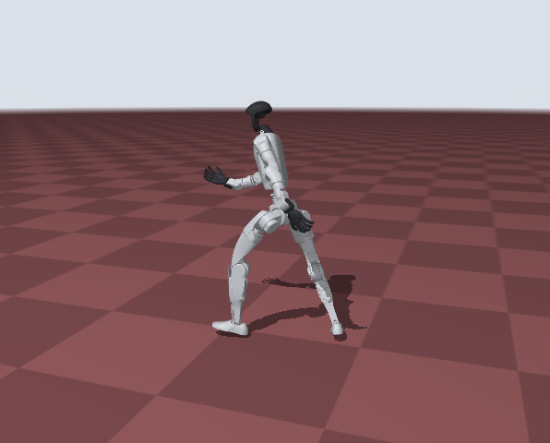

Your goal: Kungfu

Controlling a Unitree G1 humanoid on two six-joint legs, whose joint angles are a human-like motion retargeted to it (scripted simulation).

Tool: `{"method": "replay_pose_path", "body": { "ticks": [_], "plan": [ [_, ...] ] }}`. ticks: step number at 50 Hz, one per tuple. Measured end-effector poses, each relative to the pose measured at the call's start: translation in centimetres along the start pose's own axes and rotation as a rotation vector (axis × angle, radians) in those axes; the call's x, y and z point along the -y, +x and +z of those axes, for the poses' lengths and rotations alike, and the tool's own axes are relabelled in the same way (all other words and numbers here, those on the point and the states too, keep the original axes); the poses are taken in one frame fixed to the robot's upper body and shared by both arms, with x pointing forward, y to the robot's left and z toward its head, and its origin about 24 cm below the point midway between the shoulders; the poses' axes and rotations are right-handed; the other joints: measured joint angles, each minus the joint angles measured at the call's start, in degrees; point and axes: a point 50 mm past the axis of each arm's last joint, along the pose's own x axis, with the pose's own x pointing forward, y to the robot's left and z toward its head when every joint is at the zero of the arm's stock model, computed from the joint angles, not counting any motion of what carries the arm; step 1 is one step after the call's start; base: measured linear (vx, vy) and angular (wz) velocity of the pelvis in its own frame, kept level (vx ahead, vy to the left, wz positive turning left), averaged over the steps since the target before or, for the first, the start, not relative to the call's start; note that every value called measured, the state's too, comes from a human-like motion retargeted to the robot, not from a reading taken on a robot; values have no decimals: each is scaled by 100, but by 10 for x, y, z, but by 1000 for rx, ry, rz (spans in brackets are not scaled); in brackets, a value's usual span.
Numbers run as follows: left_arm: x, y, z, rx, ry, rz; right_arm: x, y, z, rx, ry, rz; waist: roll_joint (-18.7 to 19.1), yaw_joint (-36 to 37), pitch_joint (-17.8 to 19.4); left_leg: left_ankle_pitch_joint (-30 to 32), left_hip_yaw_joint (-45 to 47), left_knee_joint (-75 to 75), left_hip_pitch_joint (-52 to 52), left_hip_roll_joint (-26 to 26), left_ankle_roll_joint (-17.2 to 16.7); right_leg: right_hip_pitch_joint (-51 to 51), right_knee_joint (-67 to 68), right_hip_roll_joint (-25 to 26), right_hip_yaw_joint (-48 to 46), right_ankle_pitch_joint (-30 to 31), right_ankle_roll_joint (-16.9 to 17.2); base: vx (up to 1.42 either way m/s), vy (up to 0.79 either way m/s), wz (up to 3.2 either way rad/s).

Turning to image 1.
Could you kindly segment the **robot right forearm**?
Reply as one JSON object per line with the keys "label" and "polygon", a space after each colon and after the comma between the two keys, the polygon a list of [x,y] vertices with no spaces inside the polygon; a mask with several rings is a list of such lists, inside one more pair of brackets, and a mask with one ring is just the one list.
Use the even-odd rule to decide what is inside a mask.
{"label": "robot right forearm", "polygon": [[249,175],[248,177],[240,178],[240,179],[229,178],[226,184],[232,186],[232,189],[235,189],[235,190],[240,190],[247,187],[251,188],[258,185],[257,183],[254,182],[253,175]]}

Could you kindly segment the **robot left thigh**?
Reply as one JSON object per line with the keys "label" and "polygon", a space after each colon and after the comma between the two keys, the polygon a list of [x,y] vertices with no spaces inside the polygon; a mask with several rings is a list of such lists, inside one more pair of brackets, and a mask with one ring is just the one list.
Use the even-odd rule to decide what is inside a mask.
{"label": "robot left thigh", "polygon": [[245,276],[249,274],[250,266],[245,261],[245,256],[260,243],[264,232],[273,233],[279,227],[281,216],[277,210],[262,210],[247,224],[235,245],[231,270],[235,264],[241,263],[246,267]]}

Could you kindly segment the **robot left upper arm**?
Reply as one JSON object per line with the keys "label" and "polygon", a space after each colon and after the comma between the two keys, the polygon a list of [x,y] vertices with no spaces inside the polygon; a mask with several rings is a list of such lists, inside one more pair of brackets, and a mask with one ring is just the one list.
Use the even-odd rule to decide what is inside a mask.
{"label": "robot left upper arm", "polygon": [[[262,135],[258,138],[255,138],[253,140],[253,143],[256,150],[259,152],[259,155],[262,161],[267,166],[271,166],[271,165],[275,166],[278,169],[278,171],[280,171],[279,165],[277,164],[276,158],[271,149],[271,143],[270,143],[269,137],[267,135]],[[269,177],[266,174],[266,169],[265,169],[265,177],[268,181],[270,181]]]}

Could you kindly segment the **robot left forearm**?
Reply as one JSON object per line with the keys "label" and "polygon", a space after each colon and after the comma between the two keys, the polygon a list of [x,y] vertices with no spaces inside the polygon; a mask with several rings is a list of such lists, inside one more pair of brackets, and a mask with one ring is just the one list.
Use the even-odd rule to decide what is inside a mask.
{"label": "robot left forearm", "polygon": [[284,187],[284,181],[282,179],[281,173],[275,166],[268,166],[266,168],[266,174],[270,179],[270,186],[273,189],[275,199],[279,203],[279,207],[282,210],[287,210],[289,205],[286,203],[285,199],[289,198],[288,193]]}

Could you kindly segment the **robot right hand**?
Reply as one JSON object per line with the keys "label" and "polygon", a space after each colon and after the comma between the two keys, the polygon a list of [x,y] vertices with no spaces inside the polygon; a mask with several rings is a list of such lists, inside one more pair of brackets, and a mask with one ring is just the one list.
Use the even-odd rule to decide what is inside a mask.
{"label": "robot right hand", "polygon": [[[208,166],[209,167],[209,166]],[[204,172],[204,178],[209,181],[209,182],[212,182],[216,185],[223,185],[225,187],[228,187],[230,189],[232,189],[232,186],[226,184],[227,181],[229,180],[230,177],[226,177],[224,174],[222,174],[220,168],[218,166],[216,166],[216,169],[219,171],[219,173],[216,173],[214,172],[210,167],[209,167],[209,170],[211,171],[211,173],[208,171],[208,169],[206,168],[206,172],[208,174],[206,174],[206,172]],[[214,175],[215,174],[215,175]],[[206,177],[206,176],[207,177]],[[213,177],[212,177],[213,176]]]}

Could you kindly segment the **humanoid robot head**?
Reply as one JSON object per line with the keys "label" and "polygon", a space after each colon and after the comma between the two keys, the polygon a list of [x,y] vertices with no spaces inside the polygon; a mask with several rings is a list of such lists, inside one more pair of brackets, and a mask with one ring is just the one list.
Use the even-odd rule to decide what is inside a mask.
{"label": "humanoid robot head", "polygon": [[249,105],[245,111],[251,115],[252,126],[256,132],[263,130],[264,133],[274,133],[273,131],[270,130],[269,126],[259,125],[259,118],[264,118],[265,114],[269,114],[272,112],[272,108],[267,102],[262,102],[262,101],[254,102],[251,105]]}

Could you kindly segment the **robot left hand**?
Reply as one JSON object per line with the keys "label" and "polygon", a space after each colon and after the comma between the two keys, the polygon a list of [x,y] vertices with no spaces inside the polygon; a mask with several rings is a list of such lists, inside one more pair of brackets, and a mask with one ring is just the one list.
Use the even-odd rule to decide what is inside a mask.
{"label": "robot left hand", "polygon": [[[306,233],[306,231],[310,231],[311,229],[307,229],[307,228],[312,228],[313,225],[308,225],[307,223],[313,224],[315,222],[314,221],[309,221],[306,217],[303,216],[303,214],[300,211],[295,210],[294,209],[294,204],[291,202],[291,200],[286,198],[285,201],[289,205],[289,208],[287,210],[283,210],[283,212],[285,214],[288,213],[288,220],[290,221],[290,224],[291,224],[292,228],[295,231],[297,231],[297,229],[298,229],[301,233]],[[307,223],[305,223],[305,222],[307,222]],[[295,225],[295,227],[294,227],[294,225]],[[305,228],[305,227],[307,227],[307,228]]]}

